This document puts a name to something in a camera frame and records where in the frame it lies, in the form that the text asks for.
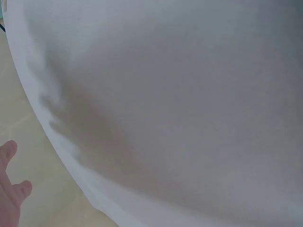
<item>white fabric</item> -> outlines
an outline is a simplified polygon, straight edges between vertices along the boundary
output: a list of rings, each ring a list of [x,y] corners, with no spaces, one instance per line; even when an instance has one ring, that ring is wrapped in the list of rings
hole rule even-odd
[[[119,226],[303,225],[301,1],[7,5],[34,112]]]

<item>white sheet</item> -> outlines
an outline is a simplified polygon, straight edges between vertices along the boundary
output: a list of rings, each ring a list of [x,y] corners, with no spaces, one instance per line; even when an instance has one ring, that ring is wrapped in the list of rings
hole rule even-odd
[[[40,123],[119,226],[302,226],[299,1],[7,4]]]

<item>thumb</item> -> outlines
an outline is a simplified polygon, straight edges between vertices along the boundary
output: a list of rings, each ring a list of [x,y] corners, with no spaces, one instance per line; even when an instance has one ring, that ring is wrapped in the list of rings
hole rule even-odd
[[[29,181],[24,181],[19,184],[14,184],[12,187],[16,192],[20,205],[32,193],[32,189],[33,189],[32,183],[30,183]]]

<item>white curtain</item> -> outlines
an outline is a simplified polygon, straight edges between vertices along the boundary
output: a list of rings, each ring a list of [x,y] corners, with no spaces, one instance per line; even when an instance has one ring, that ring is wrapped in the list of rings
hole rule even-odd
[[[302,1],[7,0],[28,99],[120,227],[303,226]]]

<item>hand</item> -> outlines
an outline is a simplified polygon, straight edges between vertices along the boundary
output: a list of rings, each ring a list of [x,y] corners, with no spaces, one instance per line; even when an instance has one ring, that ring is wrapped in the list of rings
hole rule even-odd
[[[24,181],[11,185],[6,167],[17,151],[13,140],[0,147],[0,227],[18,227],[20,206],[32,192],[32,184]]]

